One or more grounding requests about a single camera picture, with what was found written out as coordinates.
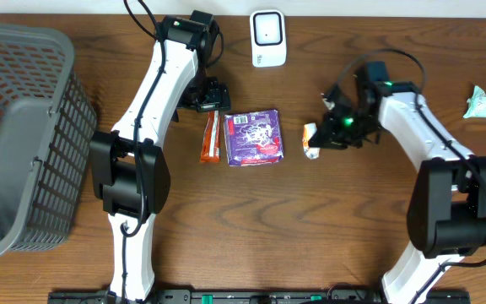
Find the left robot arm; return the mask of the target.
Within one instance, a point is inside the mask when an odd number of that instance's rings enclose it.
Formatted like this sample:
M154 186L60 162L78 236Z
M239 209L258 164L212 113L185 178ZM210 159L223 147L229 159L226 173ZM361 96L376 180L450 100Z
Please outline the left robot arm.
M154 22L154 50L131 105L110 132L96 131L89 144L94 195L103 203L114 239L114 274L107 303L144 303L154 287L153 229L171 177L163 146L180 108L228 111L228 86L207 69L224 39L212 14Z

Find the purple square snack packet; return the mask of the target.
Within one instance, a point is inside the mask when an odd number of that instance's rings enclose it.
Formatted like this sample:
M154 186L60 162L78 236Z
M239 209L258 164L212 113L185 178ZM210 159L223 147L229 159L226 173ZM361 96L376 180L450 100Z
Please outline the purple square snack packet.
M274 164L284 157L277 110L225 115L224 138L229 166Z

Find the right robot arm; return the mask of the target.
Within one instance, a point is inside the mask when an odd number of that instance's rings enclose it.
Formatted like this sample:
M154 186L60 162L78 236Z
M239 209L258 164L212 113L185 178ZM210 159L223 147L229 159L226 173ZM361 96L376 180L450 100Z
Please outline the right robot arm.
M423 303L453 267L486 265L486 156L451 136L429 110L422 86L393 81L383 62L355 73L358 102L339 83L322 100L327 107L309 140L312 148L359 148L385 130L400 144L417 178L408 204L409 243L381 278L387 303Z

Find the orange snack bar wrapper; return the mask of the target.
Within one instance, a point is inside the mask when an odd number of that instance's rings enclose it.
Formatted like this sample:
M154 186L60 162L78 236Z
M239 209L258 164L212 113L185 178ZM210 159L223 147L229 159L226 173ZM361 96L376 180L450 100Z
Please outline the orange snack bar wrapper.
M218 111L208 113L208 122L204 130L202 140L202 150L200 161L206 163L220 162L220 143L219 143L219 123Z

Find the small orange tissue packet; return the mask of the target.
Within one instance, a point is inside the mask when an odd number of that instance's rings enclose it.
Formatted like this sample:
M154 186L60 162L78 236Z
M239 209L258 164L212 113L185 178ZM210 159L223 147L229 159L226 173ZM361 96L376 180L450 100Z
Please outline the small orange tissue packet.
M307 123L306 125L304 125L302 146L303 146L305 156L310 160L318 159L320 155L319 148L310 146L311 138L315 135L316 131L317 131L317 126L314 122Z

